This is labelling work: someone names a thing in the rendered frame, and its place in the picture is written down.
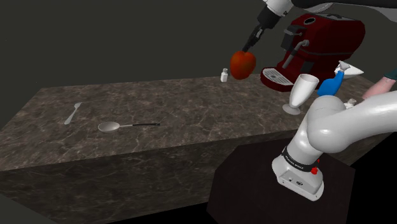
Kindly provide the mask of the red coffee machine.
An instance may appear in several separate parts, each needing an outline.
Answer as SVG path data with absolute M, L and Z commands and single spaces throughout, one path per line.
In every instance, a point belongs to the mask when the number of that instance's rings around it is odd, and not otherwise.
M 260 80 L 279 92 L 291 91 L 300 74 L 311 74 L 322 83 L 335 76 L 340 61 L 349 59 L 365 37 L 362 21 L 331 13 L 306 13 L 284 30 L 284 58 L 275 67 L 262 69 Z

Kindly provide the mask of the white goblet cup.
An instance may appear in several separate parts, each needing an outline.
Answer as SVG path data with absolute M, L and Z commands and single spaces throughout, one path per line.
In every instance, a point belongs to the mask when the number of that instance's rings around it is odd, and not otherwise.
M 282 106 L 291 115 L 301 113 L 300 106 L 311 96 L 319 83 L 319 79 L 311 74 L 300 74 L 291 89 L 289 102 Z

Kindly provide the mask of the blue spray bottle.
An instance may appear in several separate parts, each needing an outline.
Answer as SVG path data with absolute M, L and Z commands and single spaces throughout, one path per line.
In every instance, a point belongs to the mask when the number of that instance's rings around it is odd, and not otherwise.
M 340 60 L 338 68 L 339 70 L 334 78 L 328 78 L 322 82 L 321 86 L 317 90 L 318 96 L 335 95 L 338 92 L 342 84 L 342 80 L 344 79 L 344 73 L 350 68 L 350 65 Z

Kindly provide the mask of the white dish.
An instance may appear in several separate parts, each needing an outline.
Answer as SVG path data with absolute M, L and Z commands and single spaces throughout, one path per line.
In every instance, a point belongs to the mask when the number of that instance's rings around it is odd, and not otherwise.
M 364 72 L 360 69 L 358 69 L 357 67 L 354 67 L 352 65 L 350 65 L 345 71 L 344 71 L 344 79 L 349 79 L 349 78 L 353 78 L 355 76 L 359 76 L 361 74 L 363 74 Z

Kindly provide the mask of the pink cylinder with teal end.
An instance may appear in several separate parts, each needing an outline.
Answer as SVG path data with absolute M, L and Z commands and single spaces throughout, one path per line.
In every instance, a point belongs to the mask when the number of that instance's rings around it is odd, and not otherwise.
M 389 92 L 396 82 L 397 82 L 397 68 L 393 69 L 391 72 L 385 73 L 377 83 L 372 85 L 362 95 L 362 99 L 367 99 L 373 95 L 379 95 Z

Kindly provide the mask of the dark robot stand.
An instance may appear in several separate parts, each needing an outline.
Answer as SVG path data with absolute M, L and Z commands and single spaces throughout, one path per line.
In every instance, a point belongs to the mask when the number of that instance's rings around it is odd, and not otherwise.
M 287 139 L 238 146 L 216 169 L 207 212 L 218 224 L 346 224 L 355 170 L 324 154 L 324 192 L 311 201 L 280 185 L 272 161 Z

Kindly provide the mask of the silver fork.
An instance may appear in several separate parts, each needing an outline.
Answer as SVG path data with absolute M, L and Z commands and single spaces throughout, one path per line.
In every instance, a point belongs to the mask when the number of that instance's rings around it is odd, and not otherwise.
M 75 115 L 75 113 L 77 112 L 78 108 L 81 106 L 82 102 L 77 102 L 74 105 L 74 111 L 69 115 L 69 117 L 64 121 L 64 125 L 69 125 Z

